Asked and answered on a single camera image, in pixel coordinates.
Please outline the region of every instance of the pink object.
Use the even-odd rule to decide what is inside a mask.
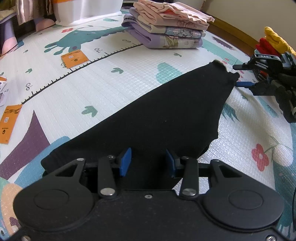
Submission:
[[[207,22],[214,21],[206,15],[180,2],[157,3],[150,0],[139,0],[134,7],[147,22],[157,26],[178,26],[193,29],[207,28]]]
[[[74,28],[64,29],[62,33],[71,32]]]
[[[9,50],[11,50],[16,45],[17,45],[17,39],[14,36],[5,40],[3,47],[2,47],[2,54],[7,53]]]
[[[49,18],[43,18],[38,22],[35,22],[35,26],[36,26],[36,32],[41,31],[45,28],[48,28],[52,25],[54,25],[55,22]]]

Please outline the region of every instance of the wooden baseboard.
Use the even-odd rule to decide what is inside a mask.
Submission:
[[[226,31],[227,33],[230,33],[231,35],[237,37],[238,39],[240,39],[241,41],[243,41],[244,43],[246,43],[252,48],[255,48],[255,45],[259,44],[255,39],[253,39],[251,36],[247,35],[243,31],[239,30],[238,28],[230,25],[227,22],[224,22],[219,18],[216,18],[216,17],[214,18],[215,18],[215,21],[210,22],[210,24]]]

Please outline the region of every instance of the paper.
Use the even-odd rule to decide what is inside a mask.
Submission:
[[[0,143],[8,144],[22,104],[8,105],[0,121]]]
[[[6,85],[6,81],[1,81],[0,80],[0,92],[3,90],[4,86]]]
[[[9,92],[9,89],[4,90],[0,93],[0,106],[5,104],[7,100],[8,92]]]
[[[76,65],[89,61],[81,50],[76,50],[65,55],[62,55],[62,60],[65,66],[69,69]]]

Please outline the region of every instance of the yellow cloth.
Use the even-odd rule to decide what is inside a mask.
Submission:
[[[8,10],[0,11],[0,21],[15,12],[15,6]]]
[[[0,0],[0,11],[11,9],[15,6],[15,0]]]
[[[295,55],[296,57],[296,52],[288,43],[283,40],[276,32],[272,30],[270,27],[265,27],[264,28],[264,33],[265,33],[265,38],[266,40],[278,51],[280,54],[283,54],[285,52],[289,52]]]

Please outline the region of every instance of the red cloth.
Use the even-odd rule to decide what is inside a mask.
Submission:
[[[256,49],[262,54],[276,55],[278,57],[281,56],[265,38],[260,39],[259,44],[256,45]]]
[[[260,74],[262,74],[265,78],[267,78],[267,73],[265,73],[264,71],[260,70]]]

